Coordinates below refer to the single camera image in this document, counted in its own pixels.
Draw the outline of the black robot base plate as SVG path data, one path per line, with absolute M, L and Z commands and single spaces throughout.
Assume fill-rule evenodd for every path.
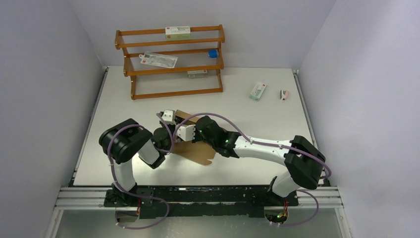
M 275 195 L 267 185 L 253 186 L 137 186 L 131 190 L 137 198 L 122 194 L 115 187 L 106 191 L 103 206 L 106 208 L 140 209 L 140 219 L 200 216 L 247 215 L 264 218 L 266 207 L 282 209 L 298 206 L 297 193 L 283 198 Z

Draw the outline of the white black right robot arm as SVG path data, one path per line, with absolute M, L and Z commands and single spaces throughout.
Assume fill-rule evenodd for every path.
M 209 116 L 196 122 L 201 140 L 224 157 L 255 158 L 280 164 L 286 171 L 270 182 L 267 199 L 280 205 L 299 188 L 315 190 L 325 164 L 325 157 L 305 137 L 274 141 L 246 136 L 239 129 L 228 131 Z

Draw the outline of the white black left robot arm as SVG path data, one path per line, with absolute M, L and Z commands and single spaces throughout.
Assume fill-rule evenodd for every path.
M 174 125 L 163 125 L 150 132 L 133 119 L 127 119 L 104 131 L 99 137 L 99 145 L 106 155 L 110 155 L 116 183 L 112 184 L 116 199 L 124 206 L 131 206 L 137 200 L 137 183 L 133 175 L 132 158 L 139 158 L 150 168 L 158 168 L 172 146 L 171 135 Z

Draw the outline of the brown cardboard box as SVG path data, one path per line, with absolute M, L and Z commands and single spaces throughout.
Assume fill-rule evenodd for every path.
M 216 151 L 202 141 L 176 142 L 172 153 L 202 166 L 209 166 L 216 155 Z

